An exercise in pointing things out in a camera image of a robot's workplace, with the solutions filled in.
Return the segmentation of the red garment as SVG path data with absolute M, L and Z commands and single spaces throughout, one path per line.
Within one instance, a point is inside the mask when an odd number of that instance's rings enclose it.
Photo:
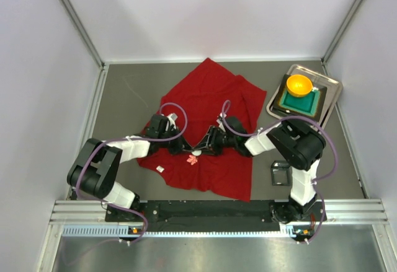
M 255 132 L 265 97 L 264 90 L 207 58 L 162 97 L 161 105 L 166 115 L 177 114 L 177 126 L 186 129 L 183 136 L 194 146 L 211 125 L 217 125 L 226 100 L 231 102 L 227 115 L 235 116 L 248 133 Z M 190 155 L 172 156 L 160 149 L 152 156 L 138 159 L 138 164 L 157 172 L 167 185 L 175 188 L 212 191 L 234 200 L 250 201 L 252 158 L 226 148 L 220 156 L 198 156 L 198 162 L 190 165 Z

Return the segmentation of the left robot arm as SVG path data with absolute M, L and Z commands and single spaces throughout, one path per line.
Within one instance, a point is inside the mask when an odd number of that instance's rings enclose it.
M 105 145 L 98 139 L 88 139 L 68 172 L 68 185 L 118 207 L 137 210 L 139 195 L 115 181 L 119 165 L 151 156 L 160 149 L 182 152 L 184 145 L 176 120 L 175 113 L 168 116 L 155 114 L 143 134 L 127 136 Z

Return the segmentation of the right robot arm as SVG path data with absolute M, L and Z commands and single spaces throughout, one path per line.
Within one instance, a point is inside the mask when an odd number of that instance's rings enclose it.
M 288 201 L 271 203 L 270 211 L 274 220 L 288 223 L 310 215 L 317 198 L 313 180 L 325 147 L 325 139 L 301 120 L 285 120 L 249 135 L 242 123 L 231 117 L 225 124 L 219 122 L 218 126 L 209 127 L 204 138 L 192 148 L 192 155 L 219 156 L 223 149 L 233 148 L 243 157 L 254 157 L 277 150 L 291 170 L 292 187 Z

